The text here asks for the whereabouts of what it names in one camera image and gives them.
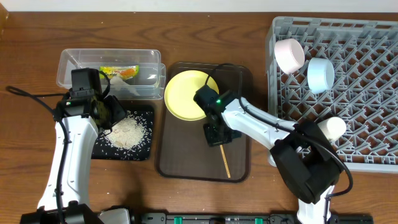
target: green connector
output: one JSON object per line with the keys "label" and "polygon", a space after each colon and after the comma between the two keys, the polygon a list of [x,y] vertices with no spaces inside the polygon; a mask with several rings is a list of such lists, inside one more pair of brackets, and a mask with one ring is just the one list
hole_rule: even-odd
{"label": "green connector", "polygon": [[262,224],[262,218],[255,218],[254,224]]}
{"label": "green connector", "polygon": [[182,217],[174,217],[174,224],[182,224]]}

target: brown tray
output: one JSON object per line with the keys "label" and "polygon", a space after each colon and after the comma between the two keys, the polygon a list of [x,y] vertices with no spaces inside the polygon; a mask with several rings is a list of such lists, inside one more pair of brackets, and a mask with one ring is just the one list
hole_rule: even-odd
{"label": "brown tray", "polygon": [[[217,65],[203,63],[174,64],[168,72],[167,80],[186,70],[199,70],[209,74]],[[243,97],[252,96],[252,74],[243,71]],[[220,94],[227,90],[237,90],[238,74],[231,67],[223,67],[214,75]],[[218,182],[242,182],[250,170],[250,140],[246,135],[224,145],[231,178],[226,175],[220,147],[209,147],[206,142],[203,125],[206,119],[183,121],[168,110],[164,113],[164,130],[160,149],[157,152],[155,166],[164,177],[182,179],[210,180]]]}

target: light blue cup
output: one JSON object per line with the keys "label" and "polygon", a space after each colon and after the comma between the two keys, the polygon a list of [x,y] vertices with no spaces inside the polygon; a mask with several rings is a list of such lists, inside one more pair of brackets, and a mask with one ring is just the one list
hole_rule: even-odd
{"label": "light blue cup", "polygon": [[329,60],[323,58],[311,59],[308,64],[307,80],[308,86],[314,94],[331,90],[335,82],[333,64]]}

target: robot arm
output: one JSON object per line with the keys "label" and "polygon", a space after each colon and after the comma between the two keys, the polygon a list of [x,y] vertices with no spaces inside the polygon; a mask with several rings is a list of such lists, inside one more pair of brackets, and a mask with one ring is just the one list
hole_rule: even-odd
{"label": "robot arm", "polygon": [[[62,122],[69,131],[68,151],[62,175],[62,205],[63,207],[68,207],[69,202],[75,201],[79,204],[85,203],[90,206],[88,180],[91,152],[98,137],[98,128],[91,117],[72,116],[63,118]],[[46,211],[57,209],[54,192],[63,151],[64,136],[59,123],[56,123],[55,130],[57,142],[55,144],[49,182],[37,206],[37,208],[44,207]]]}
{"label": "robot arm", "polygon": [[[228,130],[232,129],[247,134],[270,149],[270,164],[279,169],[286,186],[299,199],[298,219],[304,224],[322,223],[325,197],[333,191],[343,170],[329,155],[336,153],[328,142],[330,137],[325,136],[329,132],[324,131],[323,134],[323,130],[311,121],[297,124],[276,118],[254,107],[243,97],[239,102],[238,97],[230,91],[218,96],[207,85],[197,91],[194,100],[208,117],[210,123],[205,127],[211,126],[205,128],[208,144],[215,146],[231,142],[234,136],[226,135],[233,133]],[[302,141],[297,138],[298,134],[316,139],[330,152]],[[309,146],[312,151],[304,159],[300,158],[297,150]]]}

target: yellow plate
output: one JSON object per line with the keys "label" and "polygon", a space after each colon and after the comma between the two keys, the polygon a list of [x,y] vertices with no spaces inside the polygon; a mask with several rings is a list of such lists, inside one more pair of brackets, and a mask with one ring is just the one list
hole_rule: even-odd
{"label": "yellow plate", "polygon": [[[174,116],[185,121],[196,121],[206,117],[205,112],[193,100],[196,91],[205,84],[206,78],[206,73],[195,70],[174,76],[164,92],[167,109]],[[213,78],[209,78],[207,85],[218,93],[218,86]]]}

